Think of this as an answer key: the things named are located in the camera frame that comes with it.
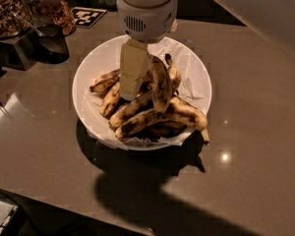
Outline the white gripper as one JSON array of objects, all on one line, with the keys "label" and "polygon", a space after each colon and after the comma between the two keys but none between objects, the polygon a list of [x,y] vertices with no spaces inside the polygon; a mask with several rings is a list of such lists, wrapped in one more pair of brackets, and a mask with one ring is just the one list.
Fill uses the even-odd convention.
[{"label": "white gripper", "polygon": [[147,43],[158,42],[171,31],[178,0],[117,0],[116,5],[123,31],[131,37],[121,47],[120,94],[133,100],[151,59]]}]

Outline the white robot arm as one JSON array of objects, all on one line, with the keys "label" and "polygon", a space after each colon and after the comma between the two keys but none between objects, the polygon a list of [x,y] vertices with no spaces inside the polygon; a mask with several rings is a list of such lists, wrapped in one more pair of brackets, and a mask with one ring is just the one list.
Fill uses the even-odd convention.
[{"label": "white robot arm", "polygon": [[[295,60],[295,0],[214,0]],[[121,48],[120,93],[132,100],[148,70],[148,45],[176,27],[178,0],[117,0],[130,39]]]}]

